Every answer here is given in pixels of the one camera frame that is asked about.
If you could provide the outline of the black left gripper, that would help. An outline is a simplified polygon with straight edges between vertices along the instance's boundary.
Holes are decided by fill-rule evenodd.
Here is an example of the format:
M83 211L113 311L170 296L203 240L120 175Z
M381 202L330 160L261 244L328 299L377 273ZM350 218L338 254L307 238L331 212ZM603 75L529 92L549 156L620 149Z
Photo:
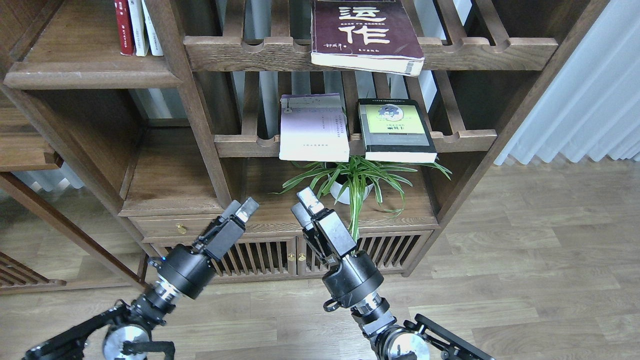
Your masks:
M217 273L214 263L221 262L242 237L245 224L258 209L259 203L252 197L242 204L233 200L192 246L178 244L168 255L153 258L150 264L157 269L159 280L151 296L162 301L173 301L179 296L196 299Z

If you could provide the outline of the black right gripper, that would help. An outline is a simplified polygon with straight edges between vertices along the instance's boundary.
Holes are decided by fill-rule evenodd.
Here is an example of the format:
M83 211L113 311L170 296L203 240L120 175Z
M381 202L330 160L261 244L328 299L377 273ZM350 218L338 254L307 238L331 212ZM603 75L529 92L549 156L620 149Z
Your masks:
M369 313L382 302L377 290L384 278L366 251L359 250L345 224L334 210L318 199L311 187L297 192L291 212L302 228L307 245L328 271L322 281L330 293L325 312L356 308Z

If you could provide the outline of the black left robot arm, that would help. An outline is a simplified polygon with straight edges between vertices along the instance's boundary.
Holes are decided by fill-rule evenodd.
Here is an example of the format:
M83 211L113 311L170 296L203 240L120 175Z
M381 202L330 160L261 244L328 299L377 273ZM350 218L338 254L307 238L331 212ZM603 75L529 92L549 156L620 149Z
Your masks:
M26 351L26 360L80 360L90 335L103 327L106 360L145 360L149 353L164 353L173 359L171 341L153 341L153 329L165 325L165 316L182 296L196 299L214 277L214 265L242 237L246 223L259 204L251 197L234 200L213 219L191 246L178 244L168 255L150 260L158 281L131 304L120 301L114 307Z

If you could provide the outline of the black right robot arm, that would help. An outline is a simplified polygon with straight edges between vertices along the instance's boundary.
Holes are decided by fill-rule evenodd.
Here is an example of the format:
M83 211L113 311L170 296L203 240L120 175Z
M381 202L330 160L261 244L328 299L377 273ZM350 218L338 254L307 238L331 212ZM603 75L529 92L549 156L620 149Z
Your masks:
M325 312L350 310L379 360L427 360L430 347L444 360L489 360L490 355L439 324L417 314L414 321L397 324L388 301L378 294L384 277L356 241L339 215L326 208L310 189L297 193L292 213L304 239L328 271L322 281L330 294Z

